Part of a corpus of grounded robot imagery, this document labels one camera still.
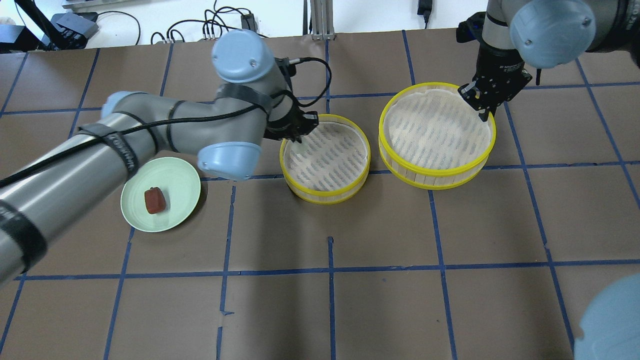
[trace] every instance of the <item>round basket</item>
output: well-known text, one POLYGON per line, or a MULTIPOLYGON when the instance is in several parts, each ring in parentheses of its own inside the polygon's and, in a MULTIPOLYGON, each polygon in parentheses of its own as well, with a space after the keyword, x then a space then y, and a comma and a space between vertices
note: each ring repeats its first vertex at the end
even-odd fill
POLYGON ((406 88, 380 116, 382 160, 402 181, 423 189, 450 189, 473 179, 494 144, 493 115, 482 122, 452 84, 406 88))
POLYGON ((371 148, 347 118, 323 114, 302 143, 283 140, 280 167, 289 188, 314 204, 336 204, 354 196, 369 173, 371 148))

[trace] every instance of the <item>white floor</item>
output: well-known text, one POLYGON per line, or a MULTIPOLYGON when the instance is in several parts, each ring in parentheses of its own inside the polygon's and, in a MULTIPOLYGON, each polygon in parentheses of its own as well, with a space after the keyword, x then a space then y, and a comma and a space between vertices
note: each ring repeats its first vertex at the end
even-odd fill
MULTIPOLYGON (((173 23, 184 19, 204 19, 204 10, 213 9, 213 0, 128 0, 86 8, 87 12, 120 10, 138 18, 142 27, 140 44, 149 44, 155 31, 165 33, 173 23)), ((249 8, 258 22, 260 33, 268 37, 302 35, 304 0, 218 0, 221 6, 249 8)), ((473 13, 484 11, 487 0, 433 0, 434 9, 429 28, 455 28, 473 13)), ((66 12, 61 0, 36 0, 38 7, 48 17, 66 12)), ((424 21, 417 15, 417 0, 335 0, 333 25, 337 33, 422 29, 424 21)), ((12 0, 0 1, 0 16, 8 16, 22 24, 12 0)), ((222 15, 229 26, 240 27, 236 13, 222 15)), ((22 14, 27 27, 38 37, 42 32, 22 14)), ((133 45, 138 28, 131 18, 120 14, 105 14, 98 20, 99 32, 89 40, 87 47, 111 47, 133 45)), ((185 23, 176 26, 186 41, 202 38, 201 23, 185 23)))

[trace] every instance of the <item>brown toy vegetable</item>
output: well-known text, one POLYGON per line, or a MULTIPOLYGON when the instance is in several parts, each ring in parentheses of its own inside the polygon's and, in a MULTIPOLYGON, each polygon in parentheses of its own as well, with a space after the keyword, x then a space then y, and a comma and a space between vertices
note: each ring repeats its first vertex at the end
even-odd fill
POLYGON ((150 214, 157 214, 164 211, 166 201, 164 201, 162 190, 160 190, 160 188, 151 188, 145 191, 145 205, 150 214))

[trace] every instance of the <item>light blue cap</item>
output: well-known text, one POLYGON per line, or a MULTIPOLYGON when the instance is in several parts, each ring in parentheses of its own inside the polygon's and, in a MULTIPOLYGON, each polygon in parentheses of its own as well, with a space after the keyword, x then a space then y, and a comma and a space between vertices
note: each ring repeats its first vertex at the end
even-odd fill
POLYGON ((116 105, 120 100, 124 99, 125 96, 129 96, 131 94, 142 93, 140 91, 119 91, 115 92, 107 98, 107 101, 102 105, 102 111, 100 112, 100 117, 105 117, 113 112, 116 105))
POLYGON ((550 69, 589 48, 596 35, 595 16, 582 0, 533 0, 513 17, 509 34, 526 63, 550 69))
POLYGON ((211 59, 218 75, 229 83, 258 80, 275 66, 271 49, 250 30, 224 34, 213 46, 211 59))
POLYGON ((640 359, 640 274, 602 290, 584 312, 575 360, 640 359))
POLYGON ((260 146, 251 142, 221 142, 198 152, 200 170, 229 180, 247 180, 258 165, 260 146))

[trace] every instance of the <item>green plate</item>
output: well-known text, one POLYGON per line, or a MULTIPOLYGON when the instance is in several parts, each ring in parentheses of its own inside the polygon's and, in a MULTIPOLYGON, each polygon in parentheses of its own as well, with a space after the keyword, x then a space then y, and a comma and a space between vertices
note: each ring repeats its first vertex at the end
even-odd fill
POLYGON ((158 158, 140 168, 122 189, 120 209, 125 220, 140 231, 157 233, 183 222, 198 204, 200 176, 187 161, 158 158), (166 209, 157 214, 147 212, 145 191, 162 190, 166 209))

